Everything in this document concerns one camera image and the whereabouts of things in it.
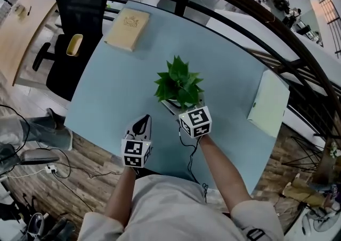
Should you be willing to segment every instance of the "green plant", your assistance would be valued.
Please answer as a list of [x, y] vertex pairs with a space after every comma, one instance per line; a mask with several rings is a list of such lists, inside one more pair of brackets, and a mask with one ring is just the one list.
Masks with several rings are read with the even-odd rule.
[[182, 109], [199, 103], [199, 92], [203, 92], [197, 84], [203, 79], [198, 78], [199, 73], [188, 71], [188, 62], [184, 63], [179, 56], [174, 56], [173, 64], [167, 61], [168, 72], [158, 73], [161, 79], [155, 81], [159, 85], [155, 96], [159, 102], [163, 100], [177, 100]]

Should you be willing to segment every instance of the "white shirt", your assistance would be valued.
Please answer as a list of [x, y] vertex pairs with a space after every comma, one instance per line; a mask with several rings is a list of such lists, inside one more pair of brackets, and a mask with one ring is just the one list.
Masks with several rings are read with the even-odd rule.
[[127, 227], [99, 213], [87, 213], [79, 241], [283, 240], [269, 202], [250, 200], [235, 206], [232, 220], [205, 204], [202, 187], [172, 176], [150, 175], [136, 181]]
[[289, 11], [289, 14], [286, 15], [286, 17], [295, 17], [295, 18], [298, 18], [299, 17], [299, 13], [296, 12], [296, 11], [293, 11], [293, 10], [290, 10]]

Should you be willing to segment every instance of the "chair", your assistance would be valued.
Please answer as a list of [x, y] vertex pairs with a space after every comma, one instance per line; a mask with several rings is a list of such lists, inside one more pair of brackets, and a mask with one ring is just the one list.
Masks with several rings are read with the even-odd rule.
[[[102, 21], [107, 0], [56, 0], [64, 34], [58, 36], [54, 54], [45, 43], [33, 64], [37, 71], [43, 59], [54, 60], [46, 86], [60, 97], [71, 101], [82, 73], [103, 36]], [[71, 57], [66, 50], [73, 35], [82, 34], [79, 55]]]

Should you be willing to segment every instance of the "power strip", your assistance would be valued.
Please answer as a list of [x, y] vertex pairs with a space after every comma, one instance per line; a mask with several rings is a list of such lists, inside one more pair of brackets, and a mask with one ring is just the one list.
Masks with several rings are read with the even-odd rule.
[[57, 167], [54, 165], [45, 166], [45, 170], [47, 173], [52, 173], [53, 170], [54, 172], [58, 172]]

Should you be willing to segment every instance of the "wooden floor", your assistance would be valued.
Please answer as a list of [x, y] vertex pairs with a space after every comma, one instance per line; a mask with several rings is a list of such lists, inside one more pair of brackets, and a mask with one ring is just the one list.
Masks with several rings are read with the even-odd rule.
[[[49, 30], [44, 29], [42, 31], [26, 58], [26, 66], [23, 72], [24, 77], [38, 82], [46, 81], [52, 63], [44, 60], [37, 73], [32, 71], [31, 66], [43, 43], [53, 41], [53, 38], [55, 39], [55, 36]], [[48, 107], [51, 107], [58, 114], [65, 115], [69, 102], [49, 91], [30, 89], [17, 85], [12, 87], [6, 83], [6, 80], [0, 73], [0, 104], [12, 106], [24, 117], [39, 117], [45, 116], [46, 108]], [[0, 107], [0, 116], [12, 113], [12, 111]], [[304, 154], [299, 145], [291, 138], [292, 135], [297, 134], [286, 126], [281, 127], [269, 162], [256, 189], [252, 193], [254, 199], [269, 200], [275, 205], [284, 231], [288, 229], [291, 222], [297, 216], [298, 203], [292, 199], [279, 198], [279, 193], [299, 170], [281, 165], [281, 163], [301, 158]], [[39, 147], [37, 143], [30, 142], [25, 146], [25, 149], [37, 147]], [[62, 163], [67, 162], [62, 153], [56, 150], [56, 154], [60, 156]], [[83, 168], [90, 175], [108, 172], [120, 173], [122, 171], [118, 157], [91, 144], [76, 134], [74, 134], [74, 148], [66, 154], [72, 166]], [[56, 166], [60, 175], [67, 175], [67, 167], [61, 164]], [[43, 167], [43, 165], [17, 166], [9, 175], [27, 175], [37, 172]], [[302, 173], [301, 176], [304, 179], [308, 179], [311, 177], [311, 174]], [[70, 177], [61, 181], [84, 200], [91, 210], [102, 212], [118, 179], [119, 175], [114, 174], [90, 179], [84, 171], [72, 169]], [[55, 218], [62, 213], [67, 213], [65, 216], [76, 225], [74, 238], [77, 237], [82, 224], [82, 217], [90, 209], [53, 175], [42, 171], [26, 178], [8, 179], [5, 181], [5, 184], [20, 202], [23, 202], [23, 193], [27, 194], [28, 199], [35, 196], [38, 201], [36, 208], [39, 211], [48, 212]], [[219, 193], [216, 191], [210, 192], [208, 201], [212, 207], [218, 210], [224, 211], [226, 209]]]

